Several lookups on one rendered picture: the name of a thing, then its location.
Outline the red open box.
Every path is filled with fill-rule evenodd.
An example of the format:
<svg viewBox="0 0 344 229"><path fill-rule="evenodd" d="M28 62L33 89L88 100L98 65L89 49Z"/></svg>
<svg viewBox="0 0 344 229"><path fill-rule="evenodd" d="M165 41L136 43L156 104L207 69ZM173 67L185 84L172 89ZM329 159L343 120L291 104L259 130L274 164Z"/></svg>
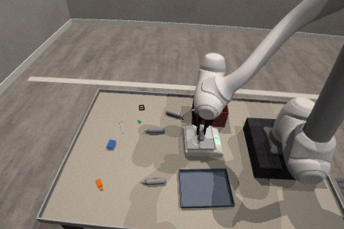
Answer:
<svg viewBox="0 0 344 229"><path fill-rule="evenodd" d="M192 108L194 109L194 98ZM228 113L227 113L228 112ZM196 121L198 120L198 114L196 113ZM223 109L222 113L213 121L212 126L214 127L225 127L227 117L229 115L228 105ZM194 124L193 115L192 115L192 124ZM205 119L201 120L201 125L205 124Z"/></svg>

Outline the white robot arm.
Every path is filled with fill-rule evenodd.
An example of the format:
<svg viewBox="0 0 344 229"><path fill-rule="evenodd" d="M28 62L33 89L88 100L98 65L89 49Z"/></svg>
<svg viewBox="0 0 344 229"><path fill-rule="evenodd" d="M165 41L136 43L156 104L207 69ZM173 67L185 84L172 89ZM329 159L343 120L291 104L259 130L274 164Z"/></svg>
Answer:
<svg viewBox="0 0 344 229"><path fill-rule="evenodd" d="M206 54L198 71L198 84L194 91L195 112L206 120L217 118L233 99L234 93L294 33L343 8L344 0L303 0L276 24L241 67L226 77L224 57L217 53ZM304 97L288 101L280 110L273 127L264 127L263 132L270 154L284 154L286 167L296 180L304 184L316 184L322 182L330 172L336 147L334 134L343 120L344 44L316 103Z"/></svg>

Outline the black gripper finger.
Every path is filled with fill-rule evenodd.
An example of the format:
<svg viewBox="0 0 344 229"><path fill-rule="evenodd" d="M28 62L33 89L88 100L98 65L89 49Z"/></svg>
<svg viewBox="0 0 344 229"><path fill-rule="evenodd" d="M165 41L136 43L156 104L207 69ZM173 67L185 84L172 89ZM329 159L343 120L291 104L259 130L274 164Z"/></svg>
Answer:
<svg viewBox="0 0 344 229"><path fill-rule="evenodd" d="M191 109L191 113L193 114L193 120L194 120L194 126L196 125L196 128L197 128L197 135L198 135L198 133L199 133L199 128L200 128L200 124L201 124L201 117L200 116L198 116L198 120L196 121L196 112L195 112L195 109Z"/></svg>
<svg viewBox="0 0 344 229"><path fill-rule="evenodd" d="M205 119L204 135L205 135L205 133L206 133L206 129L209 127L209 125L210 125L210 126L212 125L213 121L214 121L214 119L213 119L213 120L209 120L209 121Z"/></svg>

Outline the grey gas cylinder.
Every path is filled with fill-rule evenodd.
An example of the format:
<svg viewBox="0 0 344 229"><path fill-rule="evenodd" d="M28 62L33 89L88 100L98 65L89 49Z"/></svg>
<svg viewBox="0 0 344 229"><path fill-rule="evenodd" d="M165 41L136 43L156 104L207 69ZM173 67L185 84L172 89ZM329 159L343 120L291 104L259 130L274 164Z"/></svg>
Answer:
<svg viewBox="0 0 344 229"><path fill-rule="evenodd" d="M146 179L146 181L142 181L142 183L146 183L147 185L153 185L153 184L165 184L166 179L165 178L152 178L152 179Z"/></svg>
<svg viewBox="0 0 344 229"><path fill-rule="evenodd" d="M145 132L149 133L163 133L164 128L148 128L148 130L145 130Z"/></svg>
<svg viewBox="0 0 344 229"><path fill-rule="evenodd" d="M201 124L200 124L200 129L199 129L198 136L199 136L199 140L200 141L204 141L205 140L204 130L203 130L203 127L201 126Z"/></svg>
<svg viewBox="0 0 344 229"><path fill-rule="evenodd" d="M174 111L167 110L166 113L168 115L172 115L172 116L177 117L177 118L179 118L179 117L183 118L183 115L181 115L180 113L174 112Z"/></svg>

